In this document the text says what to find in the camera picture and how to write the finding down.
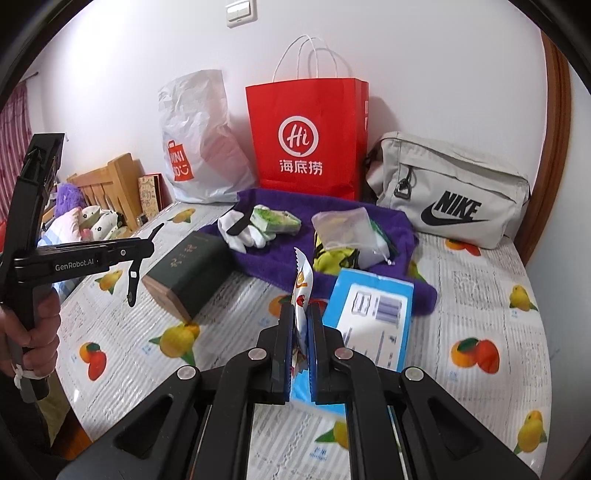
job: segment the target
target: wooden headboard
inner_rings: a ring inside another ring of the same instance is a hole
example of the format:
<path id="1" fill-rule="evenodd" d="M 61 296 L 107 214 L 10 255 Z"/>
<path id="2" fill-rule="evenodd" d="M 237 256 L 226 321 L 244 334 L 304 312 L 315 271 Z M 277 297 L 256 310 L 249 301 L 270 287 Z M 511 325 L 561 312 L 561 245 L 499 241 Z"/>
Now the wooden headboard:
<path id="1" fill-rule="evenodd" d="M 137 218 L 142 213 L 139 201 L 138 166 L 130 153 L 111 160 L 106 167 L 97 168 L 67 179 L 84 194 L 88 205 L 115 210 L 123 215 L 131 232 L 139 228 Z"/>

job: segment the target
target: plastic bag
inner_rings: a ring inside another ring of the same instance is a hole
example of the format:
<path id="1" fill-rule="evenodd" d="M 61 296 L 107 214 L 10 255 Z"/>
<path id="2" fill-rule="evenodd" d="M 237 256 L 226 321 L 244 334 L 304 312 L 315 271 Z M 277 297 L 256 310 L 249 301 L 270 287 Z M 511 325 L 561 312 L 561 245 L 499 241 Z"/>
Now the plastic bag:
<path id="1" fill-rule="evenodd" d="M 255 186 L 252 166 L 228 127 L 220 70 L 173 80 L 159 92 L 166 178 L 181 202 L 235 202 Z"/>
<path id="2" fill-rule="evenodd" d="M 356 248 L 358 265 L 365 270 L 375 264 L 389 262 L 389 248 L 382 236 L 374 230 L 365 208 L 344 212 L 320 212 L 312 217 L 312 225 L 325 250 Z"/>

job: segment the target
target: pink pillow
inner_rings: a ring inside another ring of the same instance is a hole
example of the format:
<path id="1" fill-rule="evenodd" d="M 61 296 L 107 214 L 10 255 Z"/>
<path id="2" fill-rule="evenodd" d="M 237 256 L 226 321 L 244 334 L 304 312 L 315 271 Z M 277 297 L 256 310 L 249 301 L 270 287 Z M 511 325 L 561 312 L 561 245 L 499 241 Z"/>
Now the pink pillow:
<path id="1" fill-rule="evenodd" d="M 46 235 L 51 237 L 52 244 L 69 244 L 82 241 L 79 217 L 80 207 L 73 208 L 53 220 Z"/>

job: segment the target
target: purple plush toy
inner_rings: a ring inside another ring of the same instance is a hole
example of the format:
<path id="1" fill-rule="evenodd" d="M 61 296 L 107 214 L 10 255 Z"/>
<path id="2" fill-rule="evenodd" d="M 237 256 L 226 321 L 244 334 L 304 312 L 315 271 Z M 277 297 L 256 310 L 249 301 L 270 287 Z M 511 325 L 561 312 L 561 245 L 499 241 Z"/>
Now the purple plush toy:
<path id="1" fill-rule="evenodd" d="M 84 195 L 76 185 L 71 183 L 60 183 L 57 186 L 56 209 L 54 211 L 54 218 L 62 216 L 73 208 L 86 207 L 86 200 Z"/>

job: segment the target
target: bedsheet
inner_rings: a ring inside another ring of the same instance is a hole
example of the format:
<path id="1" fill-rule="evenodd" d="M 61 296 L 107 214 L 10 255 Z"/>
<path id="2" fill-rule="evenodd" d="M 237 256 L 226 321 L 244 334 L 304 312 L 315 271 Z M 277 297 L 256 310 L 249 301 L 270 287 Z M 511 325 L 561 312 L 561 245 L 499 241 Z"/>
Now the bedsheet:
<path id="1" fill-rule="evenodd" d="M 166 208 L 138 232 L 146 238 L 153 226 L 165 223 L 141 275 L 189 231 L 213 223 L 230 207 L 176 203 Z M 540 474 L 550 428 L 550 361 L 515 247 L 509 239 L 493 251 L 430 235 L 419 239 L 411 273 L 435 286 L 439 299 L 431 315 L 413 317 L 406 365 L 428 372 Z M 159 341 L 165 332 L 178 331 L 181 322 L 158 307 L 141 283 L 137 305 L 128 307 L 128 267 L 119 264 L 108 274 L 85 278 L 62 307 L 57 373 L 93 440 L 185 364 L 181 356 L 187 358 L 185 352 L 173 352 L 177 358 L 163 355 Z M 262 280 L 232 274 L 199 313 L 195 365 L 218 367 L 255 346 L 260 330 L 276 324 L 286 294 Z M 106 356 L 106 368 L 94 381 L 86 363 L 89 342 Z M 349 479 L 346 443 L 337 433 L 342 420 L 297 402 L 256 406 L 248 478 Z M 527 434 L 519 435 L 524 429 Z M 333 432 L 331 443 L 322 441 L 327 432 Z"/>

